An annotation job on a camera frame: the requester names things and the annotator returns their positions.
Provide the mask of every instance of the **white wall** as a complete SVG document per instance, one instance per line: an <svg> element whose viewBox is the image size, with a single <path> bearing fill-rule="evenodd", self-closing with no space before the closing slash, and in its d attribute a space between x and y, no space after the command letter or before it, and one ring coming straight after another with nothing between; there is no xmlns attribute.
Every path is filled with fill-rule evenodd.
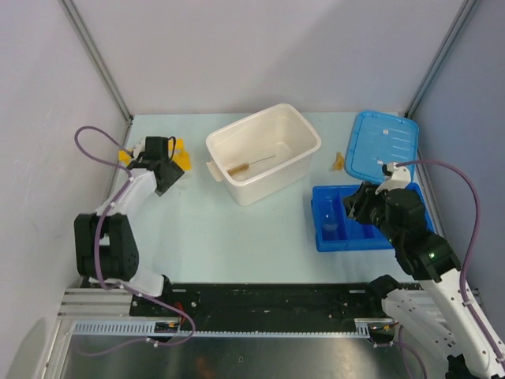
<svg viewBox="0 0 505 379"><path fill-rule="evenodd" d="M493 326L505 338L505 2L481 2L414 119L423 158L463 169L481 195L482 225L469 273L479 287ZM443 225L463 258L474 221L473 198L444 169L429 170Z"/></svg>
<svg viewBox="0 0 505 379"><path fill-rule="evenodd" d="M76 0L133 114L404 111L462 0Z"/></svg>
<svg viewBox="0 0 505 379"><path fill-rule="evenodd" d="M73 219L99 204L111 174L77 151L73 133L93 124L121 137L125 121L56 0L2 2L0 30L0 377L24 379L77 278Z"/></svg>

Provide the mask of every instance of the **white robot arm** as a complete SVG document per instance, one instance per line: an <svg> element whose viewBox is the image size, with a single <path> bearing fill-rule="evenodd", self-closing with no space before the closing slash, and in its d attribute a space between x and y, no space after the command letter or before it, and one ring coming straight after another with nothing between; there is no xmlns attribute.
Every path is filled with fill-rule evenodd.
<svg viewBox="0 0 505 379"><path fill-rule="evenodd" d="M365 182L354 195L344 199L347 215L359 223L375 225L386 236L395 248L398 263L433 298L450 330L417 306L390 276L369 284L381 298L383 311L404 325L436 358L449 360L447 377L462 377L450 376L451 363L462 362L470 375L467 377L505 378L503 341L467 284L469 299L464 301L459 288L459 260L445 239L427 229L421 199L414 191L405 189L410 183L410 173L396 163L384 165L383 172L387 177L383 184ZM484 328L471 314L470 305Z"/></svg>
<svg viewBox="0 0 505 379"><path fill-rule="evenodd" d="M162 196L184 174L168 156L168 140L166 137L146 137L135 146L133 161L128 166L131 183L114 202L100 231L99 255L103 278L113 283L122 281L152 297L162 294L165 278L139 264L139 252L129 220L151 194L156 192ZM96 278L94 238L98 220L114 196L94 213L80 214L74 221L77 271L90 280Z"/></svg>

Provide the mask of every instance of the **blue plastic tray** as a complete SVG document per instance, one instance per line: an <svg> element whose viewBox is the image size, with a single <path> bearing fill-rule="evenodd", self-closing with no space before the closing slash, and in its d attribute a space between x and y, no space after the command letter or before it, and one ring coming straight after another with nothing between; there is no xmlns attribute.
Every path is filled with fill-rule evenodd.
<svg viewBox="0 0 505 379"><path fill-rule="evenodd" d="M347 218L342 199L355 193L358 188L359 186L317 186L312 189L312 217L318 251L391 249L391 244L376 227L360 225ZM425 202L421 188L416 183L410 183L407 189L416 191ZM426 221L428 228L435 231L428 211Z"/></svg>
<svg viewBox="0 0 505 379"><path fill-rule="evenodd" d="M355 178L381 183L383 163L416 159L419 127L407 118L375 111L356 116L346 154L346 171ZM411 178L414 165L408 166Z"/></svg>

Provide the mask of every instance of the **brown brush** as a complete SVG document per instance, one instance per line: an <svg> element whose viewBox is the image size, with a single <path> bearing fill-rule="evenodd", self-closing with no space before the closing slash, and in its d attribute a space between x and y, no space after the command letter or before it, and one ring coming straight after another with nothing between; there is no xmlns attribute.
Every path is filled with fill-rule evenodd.
<svg viewBox="0 0 505 379"><path fill-rule="evenodd" d="M244 172L246 170L249 169L249 167L254 164L254 163L258 163L258 162L262 162L264 160L267 160L267 159L270 159L270 158L275 158L276 155L273 155L273 156L268 156L267 158L263 158L263 159L259 159L259 160L255 160L254 162L251 162L251 163L243 163L243 164L239 164L238 166L236 167L233 167L229 170L226 170L226 172L228 173L229 176L234 176L238 173L241 173L241 172Z"/></svg>

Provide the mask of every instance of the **light blue tabletop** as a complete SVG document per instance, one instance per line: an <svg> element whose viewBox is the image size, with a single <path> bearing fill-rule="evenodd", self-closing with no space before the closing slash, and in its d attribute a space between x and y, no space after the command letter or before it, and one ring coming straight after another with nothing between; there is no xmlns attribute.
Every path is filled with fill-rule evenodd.
<svg viewBox="0 0 505 379"><path fill-rule="evenodd" d="M393 249L316 250L312 188L360 182L345 171L330 171L336 153L346 153L356 114L304 114L322 140L309 173L248 207L238 205L205 164L211 160L207 135L246 114L135 116L128 147L145 136L174 135L184 139L193 164L162 197L152 194L130 220L141 263L174 282L350 283L385 274L413 281ZM116 188L124 178L118 176Z"/></svg>

